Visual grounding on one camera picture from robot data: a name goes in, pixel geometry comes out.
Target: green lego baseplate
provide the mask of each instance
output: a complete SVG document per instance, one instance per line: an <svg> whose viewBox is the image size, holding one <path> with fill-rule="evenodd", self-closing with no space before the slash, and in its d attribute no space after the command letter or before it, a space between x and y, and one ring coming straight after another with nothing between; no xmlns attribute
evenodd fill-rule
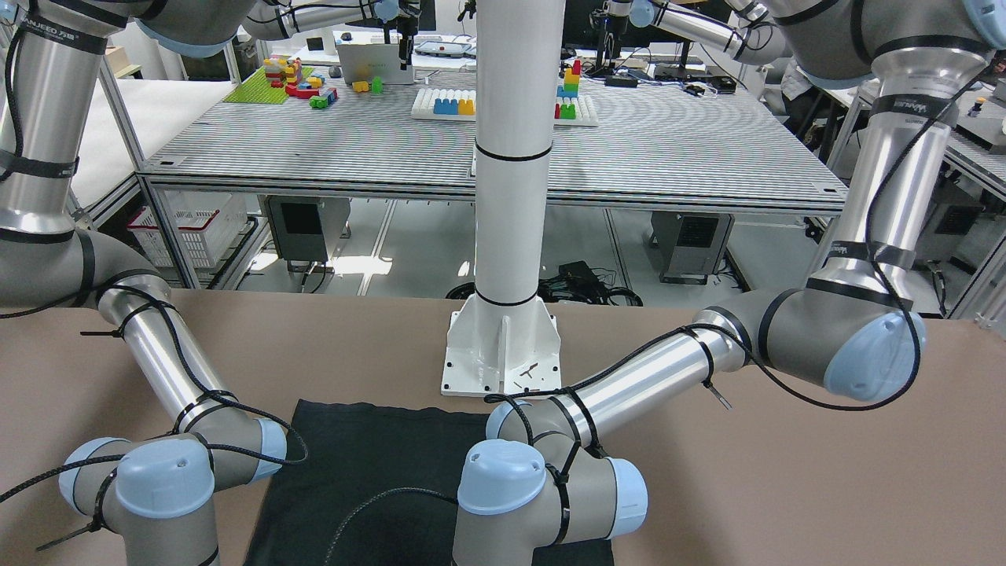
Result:
<svg viewBox="0 0 1006 566"><path fill-rule="evenodd" d="M301 73L305 78L311 75L314 71L313 66L302 66ZM290 95L287 93L286 88L274 88L268 80L266 80L266 69L260 67L244 79L243 82L237 85L236 88L229 95L227 95L223 102L233 102L239 104L283 104L287 102Z"/></svg>

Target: black device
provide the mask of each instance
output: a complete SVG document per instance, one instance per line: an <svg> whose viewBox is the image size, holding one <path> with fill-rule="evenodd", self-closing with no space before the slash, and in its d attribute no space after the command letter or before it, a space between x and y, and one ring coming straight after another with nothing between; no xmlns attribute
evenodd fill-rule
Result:
<svg viewBox="0 0 1006 566"><path fill-rule="evenodd" d="M729 76L710 76L708 83L721 95L732 95L737 91L737 81Z"/></svg>
<svg viewBox="0 0 1006 566"><path fill-rule="evenodd" d="M618 74L609 74L605 76L606 86L622 86L624 88L635 88L639 85L639 80L632 76L620 76Z"/></svg>

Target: white basket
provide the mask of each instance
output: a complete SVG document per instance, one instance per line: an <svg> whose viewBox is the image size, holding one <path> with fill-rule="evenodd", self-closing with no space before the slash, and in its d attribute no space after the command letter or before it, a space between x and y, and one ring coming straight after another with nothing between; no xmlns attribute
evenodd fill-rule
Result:
<svg viewBox="0 0 1006 566"><path fill-rule="evenodd" d="M216 201L219 201L220 196L226 197L219 208L199 205L199 208L205 209L175 212L181 243L197 267L215 266L247 221L244 198L226 193L214 196ZM157 266L171 266L171 255L168 254L164 238L157 228L153 210L147 206L140 208L140 212L126 228L136 235L151 262Z"/></svg>

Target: computer case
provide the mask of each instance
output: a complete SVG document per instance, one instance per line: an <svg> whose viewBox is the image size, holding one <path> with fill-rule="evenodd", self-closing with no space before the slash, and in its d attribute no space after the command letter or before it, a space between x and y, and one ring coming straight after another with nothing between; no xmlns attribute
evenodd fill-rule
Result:
<svg viewBox="0 0 1006 566"><path fill-rule="evenodd" d="M661 281L705 286L726 251L733 216L658 210L650 225L663 255Z"/></svg>

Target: white pillar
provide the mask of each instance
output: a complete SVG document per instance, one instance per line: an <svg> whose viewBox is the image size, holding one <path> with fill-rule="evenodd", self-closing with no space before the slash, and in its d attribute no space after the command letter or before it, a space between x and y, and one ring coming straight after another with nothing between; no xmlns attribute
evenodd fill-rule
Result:
<svg viewBox="0 0 1006 566"><path fill-rule="evenodd" d="M441 392L559 387L559 337L536 298L562 0L481 0L475 287L452 318Z"/></svg>

